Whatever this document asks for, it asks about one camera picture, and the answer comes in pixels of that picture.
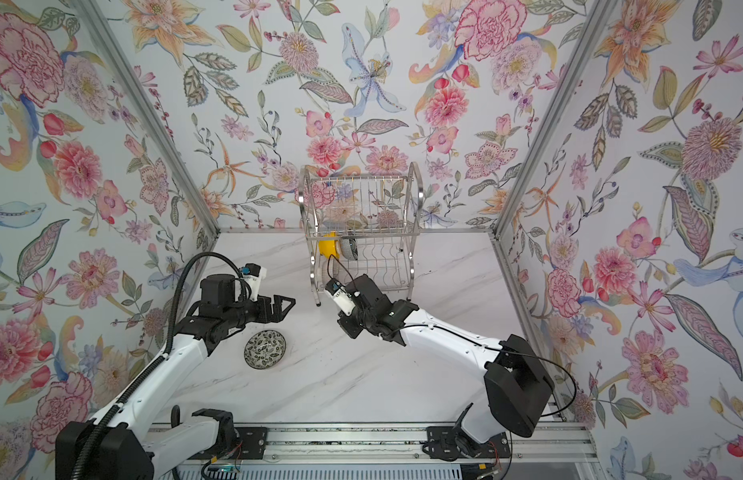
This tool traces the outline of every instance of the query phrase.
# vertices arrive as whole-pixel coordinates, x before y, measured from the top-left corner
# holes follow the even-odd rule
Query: floral wallpaper
[[[743,478],[743,0],[621,0],[501,233],[614,480]]]
[[[152,359],[211,243],[80,27],[0,2],[0,480],[53,478],[57,434]]]
[[[142,72],[148,95],[213,215],[239,229],[299,227],[303,166],[331,178],[412,161],[424,226],[490,226],[588,11],[587,0],[100,5],[131,62],[158,75]],[[320,198],[348,203],[329,183]],[[378,221],[348,204],[350,227]]]

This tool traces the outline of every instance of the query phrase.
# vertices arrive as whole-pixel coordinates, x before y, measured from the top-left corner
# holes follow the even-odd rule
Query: patterned plate
[[[252,369],[269,369],[286,353],[286,339],[275,330],[262,330],[246,342],[243,357]]]

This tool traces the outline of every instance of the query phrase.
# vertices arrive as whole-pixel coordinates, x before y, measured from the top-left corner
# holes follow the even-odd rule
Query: wire rack
[[[317,305],[332,276],[350,280],[320,254],[319,243],[328,238],[338,241],[340,261],[353,277],[367,274],[383,292],[406,291],[411,298],[423,188],[416,162],[401,175],[321,178],[302,168],[298,199]]]

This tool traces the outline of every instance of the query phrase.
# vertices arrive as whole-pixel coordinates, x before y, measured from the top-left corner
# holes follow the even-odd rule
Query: black cable
[[[174,298],[172,300],[172,309],[171,312],[168,314],[168,332],[166,335],[166,347],[163,351],[166,355],[171,353],[172,348],[174,347],[174,335],[176,335],[176,317],[177,317],[177,310],[179,309],[179,301],[182,298],[182,288],[184,287],[184,282],[187,280],[187,276],[190,274],[190,271],[192,269],[192,266],[195,262],[202,259],[204,256],[214,256],[216,258],[219,258],[220,260],[224,261],[226,264],[230,265],[233,270],[235,270],[235,273],[239,277],[243,277],[243,274],[238,269],[235,264],[232,263],[232,260],[230,260],[227,256],[224,256],[222,254],[217,254],[216,252],[201,252],[200,254],[195,255],[193,258],[188,260],[188,263],[184,265],[184,269],[182,270],[182,275],[179,277],[179,281],[177,282],[176,289],[174,290]],[[158,355],[155,357],[155,360],[152,360],[149,365],[146,366],[145,370],[142,370],[141,373],[134,379],[126,388],[126,390],[123,391],[123,394],[116,400],[116,404],[110,407],[110,409],[105,413],[105,416],[102,417],[99,420],[99,423],[96,424],[92,432],[88,435],[88,438],[86,439],[86,442],[83,444],[83,447],[81,448],[80,454],[78,454],[78,458],[76,458],[76,463],[72,467],[72,474],[70,475],[70,480],[83,480],[83,475],[86,472],[86,466],[88,465],[88,459],[91,457],[91,454],[94,452],[94,449],[98,447],[99,442],[102,439],[102,436],[105,433],[105,429],[107,428],[107,425],[110,423],[112,418],[116,416],[116,414],[120,411],[122,408],[122,404],[126,403],[128,401],[128,398],[134,393],[134,391],[139,387],[142,382],[145,381],[145,379],[152,373],[153,370],[158,368],[158,366],[163,363],[165,360],[164,355]]]

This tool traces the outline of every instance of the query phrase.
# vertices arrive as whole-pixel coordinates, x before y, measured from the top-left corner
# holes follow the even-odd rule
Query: white marble countertop
[[[453,421],[483,390],[482,383],[427,352],[367,332],[348,337],[337,324],[337,307],[314,303],[301,234],[223,234],[215,251],[240,266],[267,267],[261,294],[292,296],[297,304],[283,322],[252,323],[224,341],[157,421],[167,422],[174,404],[182,407],[183,421],[199,408],[229,410],[236,422]],[[487,234],[422,234],[415,263],[412,301],[427,312],[499,339],[523,334]],[[211,259],[204,274],[229,271]],[[284,335],[286,354],[268,370],[253,370],[244,360],[244,345],[267,329]]]

